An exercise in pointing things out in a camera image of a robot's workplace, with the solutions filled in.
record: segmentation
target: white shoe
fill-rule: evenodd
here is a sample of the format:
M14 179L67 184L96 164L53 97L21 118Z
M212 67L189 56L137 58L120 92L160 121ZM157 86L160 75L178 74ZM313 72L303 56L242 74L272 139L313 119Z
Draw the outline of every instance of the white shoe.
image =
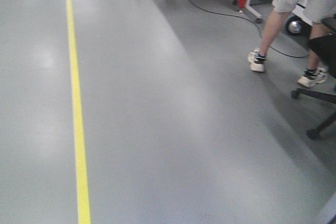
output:
M304 75L298 80L298 83L306 88L314 87L316 84L324 83L326 81L327 73L325 68L318 68L315 73L305 71Z
M251 70L254 72L265 72L265 60L260 60L258 57L260 49L255 48L248 54L247 60L250 62Z

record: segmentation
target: chair caster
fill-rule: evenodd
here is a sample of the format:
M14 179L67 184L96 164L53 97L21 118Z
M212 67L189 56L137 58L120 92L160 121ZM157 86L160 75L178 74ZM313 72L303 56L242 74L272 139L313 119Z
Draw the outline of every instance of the chair caster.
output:
M298 99L299 98L299 95L300 93L296 90L292 90L290 96L293 98L293 99Z
M315 129L307 130L306 133L307 133L307 137L313 140L315 140L316 137L319 135L319 132Z

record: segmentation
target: sock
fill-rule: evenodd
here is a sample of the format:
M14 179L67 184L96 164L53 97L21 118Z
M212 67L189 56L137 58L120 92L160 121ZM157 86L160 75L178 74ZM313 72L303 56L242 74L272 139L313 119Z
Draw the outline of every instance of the sock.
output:
M314 75L316 73L316 70L317 70L316 68L315 69L309 69L309 68L307 68L306 69L306 74L312 76L312 75Z
M260 60L260 61L264 61L266 60L266 56L263 56L261 54L258 54L258 56L256 57L256 59Z

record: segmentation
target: person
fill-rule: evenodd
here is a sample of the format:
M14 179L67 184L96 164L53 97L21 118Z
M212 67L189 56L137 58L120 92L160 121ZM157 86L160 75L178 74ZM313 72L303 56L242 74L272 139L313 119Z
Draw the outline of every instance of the person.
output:
M252 71L265 72L268 49L299 1L273 0L274 9L266 21L260 48L255 48L248 55ZM329 33L329 30L321 24L321 19L333 16L336 13L336 0L308 0L303 13L313 23L310 39L325 36ZM298 83L307 88L311 88L317 83L323 83L327 78L327 71L325 68L320 67L319 63L319 57L310 50L308 67L303 76L298 79Z

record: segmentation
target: chair base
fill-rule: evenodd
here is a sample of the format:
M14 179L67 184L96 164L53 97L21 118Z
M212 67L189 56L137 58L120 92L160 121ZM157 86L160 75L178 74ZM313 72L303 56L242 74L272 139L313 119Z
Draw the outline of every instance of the chair base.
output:
M322 101L326 101L332 104L336 104L336 95L334 94L326 94L321 92L316 92L307 89L296 89L291 92L291 97L293 99L298 99L300 94L307 95L309 97L313 97ZM320 132L328 127L330 124L336 121L336 112L334 112L331 116L329 116L326 120L324 120L320 125L318 125L315 129L310 129L307 131L307 137L315 140Z

